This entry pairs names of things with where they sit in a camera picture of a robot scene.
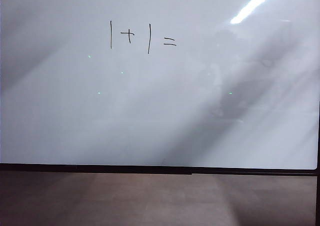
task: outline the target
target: brown floor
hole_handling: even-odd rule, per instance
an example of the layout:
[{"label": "brown floor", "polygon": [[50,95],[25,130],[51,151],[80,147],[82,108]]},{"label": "brown floor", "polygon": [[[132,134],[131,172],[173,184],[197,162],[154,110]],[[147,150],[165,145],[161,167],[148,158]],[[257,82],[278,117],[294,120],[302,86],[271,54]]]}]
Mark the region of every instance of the brown floor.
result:
[{"label": "brown floor", "polygon": [[316,177],[0,171],[1,226],[314,226]]}]

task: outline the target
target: black marker writing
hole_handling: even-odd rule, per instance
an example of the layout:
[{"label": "black marker writing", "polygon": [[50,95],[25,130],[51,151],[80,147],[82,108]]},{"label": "black marker writing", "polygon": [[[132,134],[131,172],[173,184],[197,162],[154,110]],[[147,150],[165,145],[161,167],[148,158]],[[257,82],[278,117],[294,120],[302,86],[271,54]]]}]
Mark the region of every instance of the black marker writing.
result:
[{"label": "black marker writing", "polygon": [[150,42],[151,42],[151,24],[149,23],[149,29],[150,29],[150,34],[149,34],[149,46],[148,46],[148,54],[150,51]]},{"label": "black marker writing", "polygon": [[110,20],[110,48],[112,49],[112,21]]},{"label": "black marker writing", "polygon": [[[170,38],[170,37],[164,37],[165,40],[172,40],[172,41],[175,41],[175,39],[173,38]],[[164,43],[164,45],[173,45],[173,46],[177,46],[176,44],[174,43]]]},{"label": "black marker writing", "polygon": [[128,38],[129,38],[129,43],[131,44],[131,41],[130,41],[130,35],[135,35],[134,33],[130,32],[130,28],[128,29],[128,32],[120,32],[120,34],[128,34]]}]

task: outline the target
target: white surface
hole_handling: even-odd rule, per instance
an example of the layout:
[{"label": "white surface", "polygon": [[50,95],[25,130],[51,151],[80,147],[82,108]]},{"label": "white surface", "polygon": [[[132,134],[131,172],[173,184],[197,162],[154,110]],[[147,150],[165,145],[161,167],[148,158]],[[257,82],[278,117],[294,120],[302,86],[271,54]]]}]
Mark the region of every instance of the white surface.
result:
[{"label": "white surface", "polygon": [[250,1],[1,0],[1,162],[315,169],[320,0]]}]

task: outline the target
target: floor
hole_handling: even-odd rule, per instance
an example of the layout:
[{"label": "floor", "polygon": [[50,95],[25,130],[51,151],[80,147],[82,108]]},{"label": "floor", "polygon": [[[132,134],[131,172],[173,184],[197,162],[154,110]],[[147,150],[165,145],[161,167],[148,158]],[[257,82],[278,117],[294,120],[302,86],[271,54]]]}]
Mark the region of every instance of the floor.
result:
[{"label": "floor", "polygon": [[1,226],[314,226],[316,177],[0,171]]}]

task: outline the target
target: math equation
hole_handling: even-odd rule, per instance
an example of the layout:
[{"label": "math equation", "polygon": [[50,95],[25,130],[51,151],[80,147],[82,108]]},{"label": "math equation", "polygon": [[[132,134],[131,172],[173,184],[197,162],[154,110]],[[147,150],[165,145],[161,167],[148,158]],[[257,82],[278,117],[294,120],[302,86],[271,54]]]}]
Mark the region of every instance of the math equation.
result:
[{"label": "math equation", "polygon": [[[135,33],[130,31],[130,28],[128,28],[125,32],[120,32],[122,35],[127,35],[128,43],[131,44],[131,37],[135,36]],[[164,37],[166,41],[163,43],[164,45],[170,45],[170,46],[177,46],[175,44],[176,40],[171,37]],[[151,43],[151,23],[149,23],[149,45],[148,45],[148,54],[150,53],[150,43]],[[110,20],[110,49],[112,49],[112,20]]]}]

